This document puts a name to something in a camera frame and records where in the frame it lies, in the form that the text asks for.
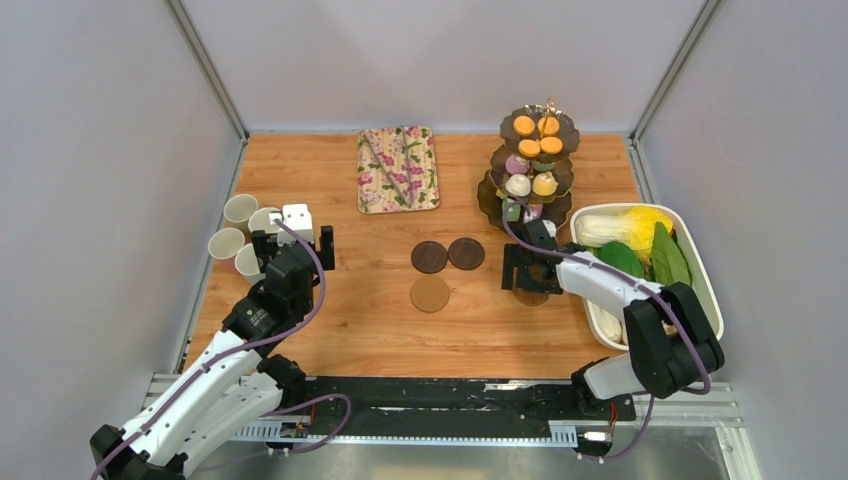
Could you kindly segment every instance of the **paper cup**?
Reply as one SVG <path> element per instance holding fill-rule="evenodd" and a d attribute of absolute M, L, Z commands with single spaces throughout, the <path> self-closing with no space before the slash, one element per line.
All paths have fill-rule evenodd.
<path fill-rule="evenodd" d="M 271 222 L 269 215 L 272 212 L 279 212 L 279 208 L 265 207 L 256 211 L 248 222 L 248 228 L 251 232 L 264 231 L 269 235 L 273 235 L 280 231 L 280 227 L 276 223 Z"/>
<path fill-rule="evenodd" d="M 209 255 L 227 268 L 235 268 L 236 255 L 244 246 L 244 233 L 237 228 L 224 228 L 215 232 L 209 239 Z"/>
<path fill-rule="evenodd" d="M 259 208 L 259 201 L 253 195 L 242 193 L 227 200 L 224 205 L 224 218 L 234 227 L 244 233 L 250 234 L 247 229 L 247 222 L 250 216 Z"/>
<path fill-rule="evenodd" d="M 259 262 L 256 260 L 252 243 L 241 247 L 238 255 L 236 255 L 236 270 L 251 285 L 265 278 L 264 273 L 259 273 Z"/>

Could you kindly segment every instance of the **leafy green vegetable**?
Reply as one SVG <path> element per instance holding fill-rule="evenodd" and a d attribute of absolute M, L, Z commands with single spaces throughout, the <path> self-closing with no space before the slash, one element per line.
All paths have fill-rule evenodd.
<path fill-rule="evenodd" d="M 636 278 L 645 276 L 642 262 L 636 257 L 633 250 L 630 250 L 630 247 L 621 242 L 609 242 L 601 247 L 598 251 L 598 259 Z"/>
<path fill-rule="evenodd" d="M 658 283 L 671 285 L 683 282 L 692 285 L 689 264 L 680 248 L 668 235 L 665 225 L 660 222 L 654 226 L 654 244 L 651 247 L 651 264 Z"/>

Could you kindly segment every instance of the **wooden tabletop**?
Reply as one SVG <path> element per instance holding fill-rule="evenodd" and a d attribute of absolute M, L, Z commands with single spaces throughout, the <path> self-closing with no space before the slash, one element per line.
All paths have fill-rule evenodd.
<path fill-rule="evenodd" d="M 441 205 L 377 215 L 357 209 L 356 142 L 355 135 L 250 138 L 236 193 L 250 193 L 262 206 L 307 203 L 316 232 L 335 229 L 336 269 L 327 273 L 324 306 L 278 353 L 307 375 L 501 378 L 566 378 L 615 354 L 592 337 L 580 298 L 551 296 L 528 307 L 500 289 L 509 237 L 488 224 L 476 202 L 477 184 L 502 144 L 497 135 L 437 135 Z M 619 136 L 583 135 L 572 158 L 575 210 L 639 201 Z M 485 261 L 472 271 L 449 264 L 437 274 L 451 288 L 447 306 L 419 311 L 409 293 L 424 274 L 410 263 L 412 249 L 424 240 L 447 248 L 460 237 L 480 241 Z M 560 237 L 568 240 L 567 226 Z M 188 362 L 247 289 L 238 273 L 212 270 Z"/>

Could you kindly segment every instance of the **white basket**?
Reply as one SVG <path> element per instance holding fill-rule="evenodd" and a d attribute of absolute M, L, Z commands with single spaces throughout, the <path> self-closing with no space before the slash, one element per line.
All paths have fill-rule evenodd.
<path fill-rule="evenodd" d="M 710 285 L 710 277 L 707 276 L 707 271 L 704 269 L 703 262 L 701 262 L 701 256 L 698 255 L 698 249 L 695 248 L 695 242 L 692 241 L 692 237 L 689 235 L 689 229 L 686 228 L 686 224 L 683 223 L 680 215 L 673 210 L 662 205 L 650 205 L 646 203 L 607 203 L 604 205 L 584 207 L 574 212 L 574 215 L 571 216 L 571 238 L 577 238 L 574 222 L 583 215 L 618 215 L 628 208 L 639 205 L 656 208 L 671 219 L 672 224 L 674 224 L 674 231 L 677 232 L 677 244 L 680 245 L 680 250 L 683 252 L 683 256 L 686 257 L 686 261 L 689 262 L 689 269 L 692 271 L 692 289 L 701 302 L 701 307 L 707 315 L 707 320 L 710 321 L 710 326 L 713 327 L 716 338 L 721 340 L 721 336 L 724 334 L 724 320 L 721 317 L 721 310 L 718 308 L 713 287 Z M 613 342 L 603 334 L 600 326 L 598 326 L 598 316 L 601 313 L 600 307 L 585 298 L 583 299 L 583 306 L 586 308 L 586 315 L 589 317 L 589 327 L 592 329 L 592 335 L 601 344 L 613 350 L 625 352 L 630 350 L 627 345 Z"/>

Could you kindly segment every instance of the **floral placemat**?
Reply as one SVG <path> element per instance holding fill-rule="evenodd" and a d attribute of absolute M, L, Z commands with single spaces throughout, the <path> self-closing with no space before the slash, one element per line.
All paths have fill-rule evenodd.
<path fill-rule="evenodd" d="M 430 127 L 363 130 L 358 145 L 360 212 L 410 212 L 439 206 L 439 180 Z"/>

